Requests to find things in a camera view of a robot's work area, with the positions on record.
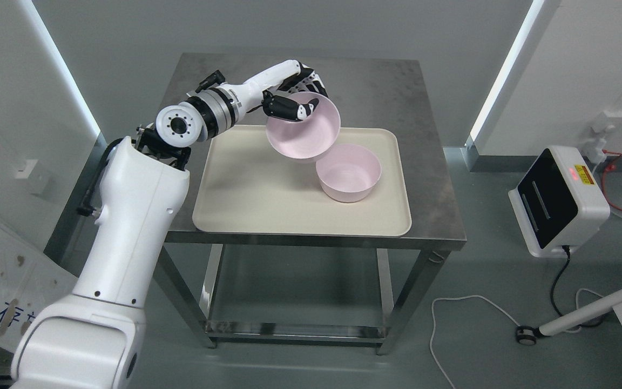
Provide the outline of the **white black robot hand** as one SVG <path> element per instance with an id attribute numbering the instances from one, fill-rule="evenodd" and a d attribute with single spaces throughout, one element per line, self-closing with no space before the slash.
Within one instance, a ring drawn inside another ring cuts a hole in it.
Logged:
<path id="1" fill-rule="evenodd" d="M 261 71 L 247 79 L 241 87 L 242 109 L 250 112 L 262 108 L 267 116 L 287 122 L 303 122 L 320 103 L 317 98 L 297 103 L 287 95 L 309 91 L 328 96 L 325 84 L 314 69 L 295 59 Z"/>

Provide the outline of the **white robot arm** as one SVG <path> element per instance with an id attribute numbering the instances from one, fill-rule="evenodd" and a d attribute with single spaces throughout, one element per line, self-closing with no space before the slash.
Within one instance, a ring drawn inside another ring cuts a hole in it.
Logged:
<path id="1" fill-rule="evenodd" d="M 166 233 L 188 191 L 190 147 L 235 123 L 219 71 L 167 106 L 137 137 L 102 155 L 78 212 L 98 231 L 76 285 L 28 327 L 11 366 L 14 388 L 123 388 L 145 337 L 145 299 Z"/>

